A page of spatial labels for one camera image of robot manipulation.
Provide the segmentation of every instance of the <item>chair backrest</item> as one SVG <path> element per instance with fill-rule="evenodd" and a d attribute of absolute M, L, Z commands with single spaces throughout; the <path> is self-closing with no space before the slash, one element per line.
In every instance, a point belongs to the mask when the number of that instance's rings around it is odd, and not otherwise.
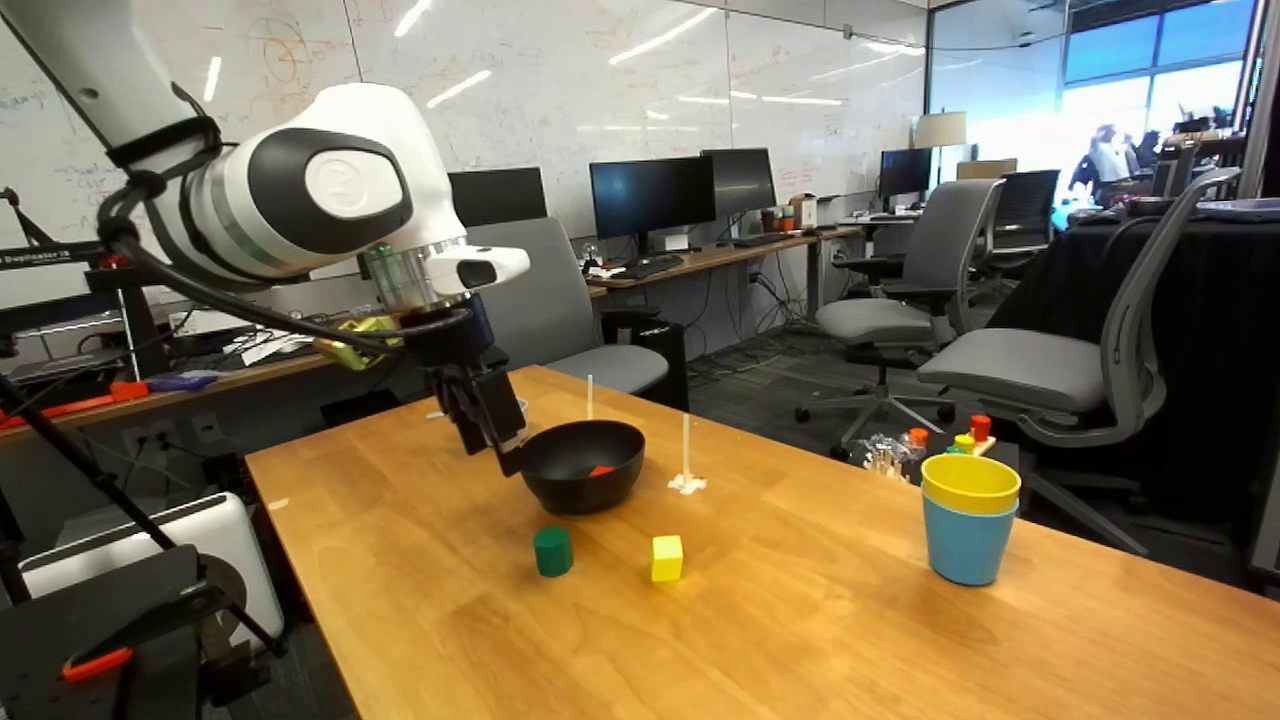
<path fill-rule="evenodd" d="M 992 238 L 997 202 L 1002 182 L 942 185 L 909 238 L 904 283 L 958 291 L 958 328 L 967 328 L 960 317 L 967 310 L 972 250 Z"/>
<path fill-rule="evenodd" d="M 1055 169 L 1005 178 L 992 250 L 1029 250 L 1053 239 Z"/>
<path fill-rule="evenodd" d="M 494 341 L 512 366 L 543 366 L 606 345 L 590 280 L 560 220 L 483 223 L 468 239 L 527 253 L 523 276 L 479 289 Z"/>
<path fill-rule="evenodd" d="M 1197 202 L 1207 187 L 1222 187 L 1238 178 L 1240 174 L 1207 174 L 1207 178 L 1193 182 L 1176 197 L 1176 203 L 1162 215 L 1162 223 L 1153 229 L 1147 245 L 1127 264 L 1127 273 L 1111 297 L 1102 353 L 1103 353 L 1109 405 L 1117 415 L 1117 430 L 1103 430 L 1103 437 L 1117 443 L 1136 437 L 1162 413 L 1162 405 L 1167 398 L 1162 355 L 1157 355 L 1157 334 L 1153 334 L 1153 306 L 1157 306 L 1162 273 L 1163 273 L 1172 250 L 1179 245 L 1179 238 L 1197 211 Z"/>

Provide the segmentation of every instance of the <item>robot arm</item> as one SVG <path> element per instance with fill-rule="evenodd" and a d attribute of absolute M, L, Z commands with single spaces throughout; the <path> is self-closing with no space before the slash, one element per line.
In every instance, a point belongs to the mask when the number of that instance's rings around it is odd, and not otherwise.
<path fill-rule="evenodd" d="M 265 289 L 371 253 L 383 306 L 441 310 L 527 269 L 522 250 L 464 239 L 437 140 L 397 87 L 329 87 L 223 149 L 162 74 L 128 0 L 0 0 L 0 12 L 112 163 L 152 185 L 157 245 L 189 289 Z"/>

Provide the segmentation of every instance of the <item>yellow block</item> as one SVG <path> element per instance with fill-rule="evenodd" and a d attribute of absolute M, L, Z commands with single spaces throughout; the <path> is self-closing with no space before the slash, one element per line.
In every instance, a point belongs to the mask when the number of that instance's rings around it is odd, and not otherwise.
<path fill-rule="evenodd" d="M 654 535 L 654 585 L 675 585 L 684 576 L 684 541 L 682 535 Z"/>

